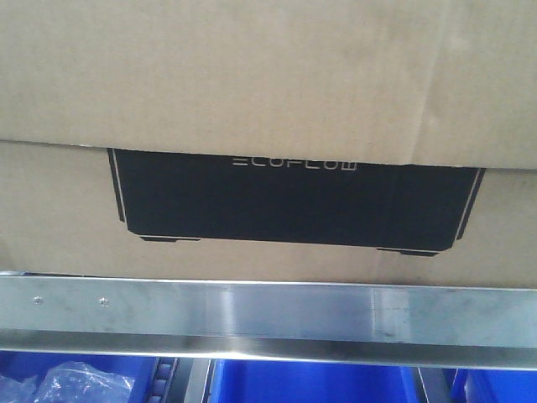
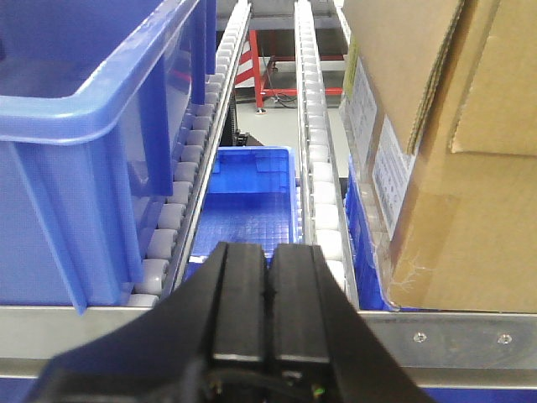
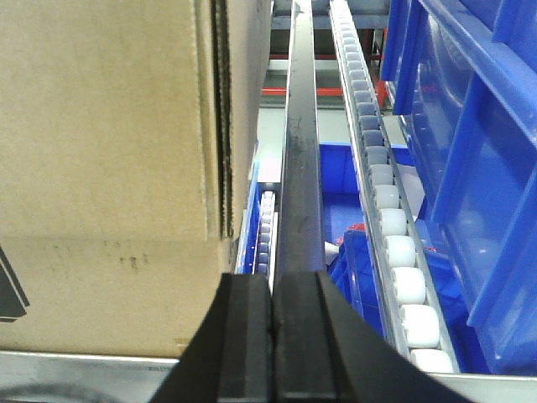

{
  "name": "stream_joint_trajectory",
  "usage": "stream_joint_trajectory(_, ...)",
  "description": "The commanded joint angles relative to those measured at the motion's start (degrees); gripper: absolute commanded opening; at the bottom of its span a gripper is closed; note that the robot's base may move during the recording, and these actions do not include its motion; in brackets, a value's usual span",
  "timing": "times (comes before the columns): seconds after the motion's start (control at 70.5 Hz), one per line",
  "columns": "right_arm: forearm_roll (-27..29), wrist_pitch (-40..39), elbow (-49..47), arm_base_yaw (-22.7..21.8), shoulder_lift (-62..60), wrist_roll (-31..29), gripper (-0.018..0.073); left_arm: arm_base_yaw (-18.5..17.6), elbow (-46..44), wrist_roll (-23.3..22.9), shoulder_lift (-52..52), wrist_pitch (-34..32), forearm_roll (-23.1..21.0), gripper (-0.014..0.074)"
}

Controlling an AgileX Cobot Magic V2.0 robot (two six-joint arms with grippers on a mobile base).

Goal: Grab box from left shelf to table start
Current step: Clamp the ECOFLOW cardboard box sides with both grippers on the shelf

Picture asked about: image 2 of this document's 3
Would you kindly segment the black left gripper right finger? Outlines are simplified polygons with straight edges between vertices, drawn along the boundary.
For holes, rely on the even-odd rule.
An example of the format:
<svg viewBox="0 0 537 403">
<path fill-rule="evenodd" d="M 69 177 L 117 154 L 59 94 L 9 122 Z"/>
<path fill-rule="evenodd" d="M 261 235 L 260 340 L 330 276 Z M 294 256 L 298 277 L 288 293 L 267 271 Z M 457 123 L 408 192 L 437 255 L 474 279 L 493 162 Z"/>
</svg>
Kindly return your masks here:
<svg viewBox="0 0 537 403">
<path fill-rule="evenodd" d="M 320 247 L 282 243 L 269 269 L 274 360 L 311 402 L 430 402 L 357 313 Z"/>
</svg>

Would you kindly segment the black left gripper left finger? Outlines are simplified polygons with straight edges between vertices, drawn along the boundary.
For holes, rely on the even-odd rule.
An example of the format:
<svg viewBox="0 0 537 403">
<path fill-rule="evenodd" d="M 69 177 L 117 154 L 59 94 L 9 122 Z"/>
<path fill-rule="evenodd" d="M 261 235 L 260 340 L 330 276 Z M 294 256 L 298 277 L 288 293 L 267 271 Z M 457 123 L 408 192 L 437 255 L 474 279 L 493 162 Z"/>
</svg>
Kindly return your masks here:
<svg viewBox="0 0 537 403">
<path fill-rule="evenodd" d="M 219 243 L 154 308 L 53 357 L 28 401 L 262 401 L 265 269 L 257 244 Z"/>
</svg>

